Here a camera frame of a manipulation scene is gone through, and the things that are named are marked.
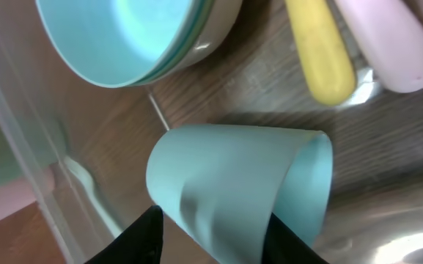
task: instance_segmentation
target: bowl rim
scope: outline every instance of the bowl rim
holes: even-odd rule
[[[208,18],[210,17],[211,10],[214,7],[216,0],[205,0],[204,6],[202,7],[201,13],[197,13],[195,17],[194,27],[187,33],[187,38],[183,41],[181,46],[176,50],[174,56],[172,56],[168,62],[163,66],[155,70],[154,73],[148,74],[148,76],[135,82],[132,85],[150,84],[166,75],[170,70],[174,70],[174,67],[178,65],[183,58],[187,55],[188,51],[193,47],[196,40],[202,33],[203,28],[206,25]]]
[[[177,32],[175,33],[174,38],[172,39],[170,44],[167,46],[166,50],[155,61],[153,66],[147,72],[141,74],[140,76],[136,76],[134,78],[131,78],[127,81],[124,81],[118,84],[103,84],[103,83],[94,81],[91,78],[87,78],[83,73],[81,73],[78,69],[76,69],[73,65],[71,65],[70,60],[65,58],[65,55],[63,54],[63,52],[59,49],[57,45],[57,41],[53,38],[51,34],[49,23],[47,23],[47,21],[45,20],[45,12],[43,11],[43,1],[44,0],[36,0],[37,11],[40,15],[43,28],[45,32],[47,33],[48,38],[51,41],[51,44],[56,49],[56,52],[61,56],[61,58],[68,65],[68,67],[73,72],[75,72],[78,76],[80,76],[82,79],[88,81],[91,84],[94,84],[100,87],[105,87],[105,88],[119,88],[119,87],[125,87],[128,85],[131,85],[131,84],[135,84],[137,81],[141,81],[143,78],[146,78],[147,76],[149,76],[151,72],[159,71],[162,67],[165,67],[164,64],[168,66],[167,62],[170,62],[173,60],[173,58],[181,50],[180,47],[183,45],[184,42],[187,41],[188,35],[186,33],[189,33],[193,30],[196,20],[199,19],[200,17],[198,14],[202,13],[206,3],[212,2],[214,0],[190,0],[190,5],[188,7],[186,15],[184,16],[182,22],[180,23],[180,26]]]

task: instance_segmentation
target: plastic cup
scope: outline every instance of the plastic cup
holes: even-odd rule
[[[47,122],[47,129],[51,134],[56,135],[53,142],[43,127],[38,122],[20,121],[19,125],[26,139],[26,143],[34,153],[34,157],[40,167],[46,167],[58,161],[58,156],[65,153],[65,141],[63,133],[57,122]],[[10,182],[22,175],[22,170],[9,146],[6,137],[0,129],[0,185]]]
[[[272,213],[313,244],[332,167],[331,142],[320,131],[187,125],[154,147],[147,189],[218,262],[260,263]]]
[[[49,192],[54,189],[53,172],[47,168],[43,171]],[[32,204],[37,199],[32,185],[25,177],[19,177],[0,186],[0,220],[12,215],[20,209]]]

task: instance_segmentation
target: pink handle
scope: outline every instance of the pink handle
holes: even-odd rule
[[[423,88],[423,27],[401,0],[336,0],[367,61],[394,92]]]

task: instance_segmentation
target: wooden table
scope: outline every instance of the wooden table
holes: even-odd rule
[[[408,3],[423,22],[423,1]],[[354,65],[366,67],[334,12]],[[153,95],[172,128],[209,122],[325,131],[334,143],[334,181],[315,249],[330,263],[372,263],[379,246],[423,232],[423,90],[382,92],[345,108],[316,103],[282,0],[244,1],[215,53],[147,87],[104,89],[71,73],[51,47],[32,0],[0,0],[1,49],[0,59],[9,57],[16,72],[15,85],[26,97],[42,98],[33,107],[52,108],[63,121],[71,155],[91,171],[124,225],[152,204],[145,164],[165,132],[149,101]],[[0,62],[1,82],[7,71]],[[69,199],[62,194],[63,205]],[[213,262],[170,219],[164,240],[163,263]]]

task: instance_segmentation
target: utensil handle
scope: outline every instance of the utensil handle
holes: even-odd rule
[[[400,0],[336,0],[366,59],[395,92],[423,88],[423,27]]]
[[[355,74],[325,0],[285,0],[309,89],[316,100],[338,105],[355,89]]]

